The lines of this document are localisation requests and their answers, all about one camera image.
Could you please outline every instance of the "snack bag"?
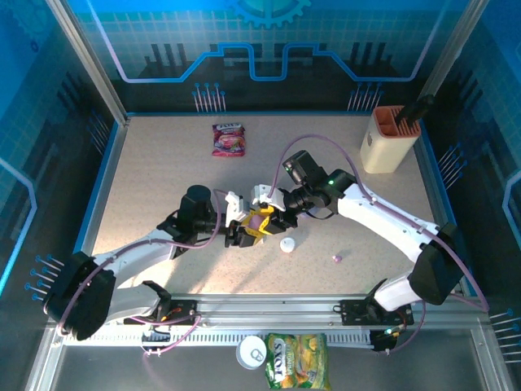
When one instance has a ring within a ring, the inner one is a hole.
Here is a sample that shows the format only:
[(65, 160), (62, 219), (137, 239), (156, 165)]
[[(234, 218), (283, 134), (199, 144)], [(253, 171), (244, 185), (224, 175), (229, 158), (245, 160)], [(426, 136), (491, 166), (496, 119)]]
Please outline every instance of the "snack bag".
[(244, 128), (241, 124), (213, 126), (213, 156), (244, 156)]
[(266, 378), (271, 389), (331, 390), (324, 334), (269, 334), (266, 344)]

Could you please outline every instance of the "gear graphic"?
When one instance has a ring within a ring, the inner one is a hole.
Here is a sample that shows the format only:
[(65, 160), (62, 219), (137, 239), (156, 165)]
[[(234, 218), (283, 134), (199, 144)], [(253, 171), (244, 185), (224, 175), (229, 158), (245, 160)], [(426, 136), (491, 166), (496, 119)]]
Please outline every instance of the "gear graphic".
[(50, 10), (45, 0), (0, 0), (0, 9), (10, 10), (13, 18), (34, 41), (48, 29)]
[(252, 22), (257, 28), (263, 25), (267, 29), (273, 25), (282, 27), (283, 22), (291, 23), (310, 5), (309, 0), (230, 0), (230, 7), (245, 23)]

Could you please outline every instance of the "beige container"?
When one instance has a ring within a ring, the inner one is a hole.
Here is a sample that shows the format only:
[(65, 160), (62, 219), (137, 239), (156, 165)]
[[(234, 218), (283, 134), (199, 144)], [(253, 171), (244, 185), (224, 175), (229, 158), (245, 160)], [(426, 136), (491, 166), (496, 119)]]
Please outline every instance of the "beige container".
[(360, 149), (361, 162), (366, 172), (384, 174), (395, 171), (422, 133), (417, 121), (409, 127), (402, 120), (400, 126), (396, 126), (394, 118), (402, 108), (382, 106), (373, 110)]

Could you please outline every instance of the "pink snack bag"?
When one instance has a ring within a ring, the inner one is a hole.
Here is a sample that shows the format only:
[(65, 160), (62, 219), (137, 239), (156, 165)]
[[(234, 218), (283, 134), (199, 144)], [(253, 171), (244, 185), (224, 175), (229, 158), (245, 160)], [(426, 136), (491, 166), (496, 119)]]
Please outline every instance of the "pink snack bag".
[(213, 126), (213, 156), (244, 156), (244, 128), (241, 124)]

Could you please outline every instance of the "can lid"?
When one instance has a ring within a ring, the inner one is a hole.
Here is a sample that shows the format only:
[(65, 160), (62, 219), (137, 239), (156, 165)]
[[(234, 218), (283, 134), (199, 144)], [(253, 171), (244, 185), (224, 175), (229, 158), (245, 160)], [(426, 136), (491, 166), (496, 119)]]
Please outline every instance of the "can lid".
[(237, 346), (237, 361), (246, 369), (257, 369), (266, 360), (266, 344), (258, 336), (247, 336)]

